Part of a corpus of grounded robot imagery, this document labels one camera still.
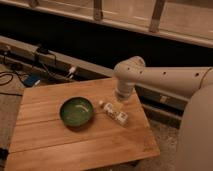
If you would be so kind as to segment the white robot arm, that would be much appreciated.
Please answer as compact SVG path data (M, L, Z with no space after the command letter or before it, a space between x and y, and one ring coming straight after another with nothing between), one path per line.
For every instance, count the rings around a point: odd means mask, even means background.
M213 66L148 67L134 56L117 63L114 76L120 101L140 86L183 110L174 171L213 171Z

